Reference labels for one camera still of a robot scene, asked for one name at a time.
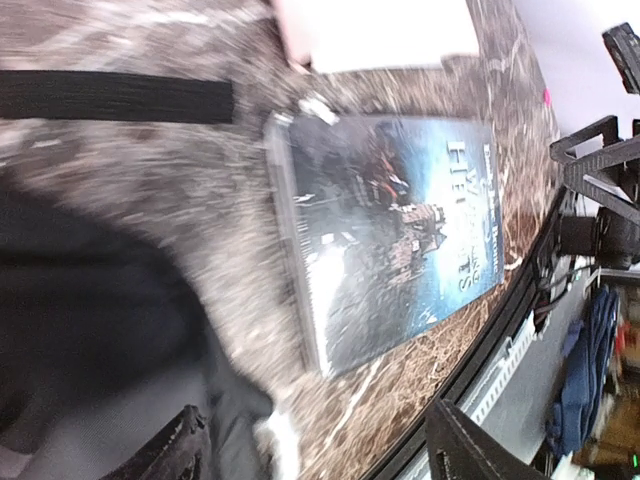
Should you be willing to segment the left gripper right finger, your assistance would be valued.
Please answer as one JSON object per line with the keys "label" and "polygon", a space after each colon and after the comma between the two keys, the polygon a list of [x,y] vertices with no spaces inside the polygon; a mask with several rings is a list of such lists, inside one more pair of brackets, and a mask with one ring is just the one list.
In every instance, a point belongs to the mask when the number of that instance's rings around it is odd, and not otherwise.
{"label": "left gripper right finger", "polygon": [[425,414],[425,430],[432,479],[545,479],[449,400],[430,404]]}

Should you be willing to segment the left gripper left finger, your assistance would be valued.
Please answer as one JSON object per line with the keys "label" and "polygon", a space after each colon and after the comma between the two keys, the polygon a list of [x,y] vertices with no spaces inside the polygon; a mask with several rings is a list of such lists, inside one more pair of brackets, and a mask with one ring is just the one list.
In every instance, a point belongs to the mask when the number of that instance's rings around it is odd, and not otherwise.
{"label": "left gripper left finger", "polygon": [[103,480],[211,479],[212,448],[206,419],[185,406],[129,460]]}

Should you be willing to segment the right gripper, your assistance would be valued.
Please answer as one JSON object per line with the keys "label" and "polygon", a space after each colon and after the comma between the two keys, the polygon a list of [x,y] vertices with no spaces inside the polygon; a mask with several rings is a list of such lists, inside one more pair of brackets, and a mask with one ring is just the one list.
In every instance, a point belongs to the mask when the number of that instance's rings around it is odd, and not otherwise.
{"label": "right gripper", "polygon": [[[601,138],[603,146],[578,157],[576,147]],[[619,137],[618,118],[609,115],[549,147],[561,165],[563,184],[604,207],[595,217],[562,212],[563,255],[592,257],[602,268],[630,270],[639,263],[639,137]]]}

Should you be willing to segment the black student bag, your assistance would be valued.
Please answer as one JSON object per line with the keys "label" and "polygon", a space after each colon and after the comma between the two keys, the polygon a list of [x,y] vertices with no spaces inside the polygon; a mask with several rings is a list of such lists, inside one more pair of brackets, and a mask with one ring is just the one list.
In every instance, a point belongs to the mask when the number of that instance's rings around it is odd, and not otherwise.
{"label": "black student bag", "polygon": [[237,371],[160,248],[51,200],[1,190],[1,475],[19,477],[59,419],[185,357],[205,373],[211,479],[263,479],[271,397]]}

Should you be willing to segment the dark blue book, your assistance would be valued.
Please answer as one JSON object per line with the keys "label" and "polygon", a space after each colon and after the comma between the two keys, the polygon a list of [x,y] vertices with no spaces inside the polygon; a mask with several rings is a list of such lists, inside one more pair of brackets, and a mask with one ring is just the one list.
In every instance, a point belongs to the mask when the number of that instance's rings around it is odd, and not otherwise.
{"label": "dark blue book", "polygon": [[343,375],[504,279],[490,124],[275,114],[264,129],[309,366]]}

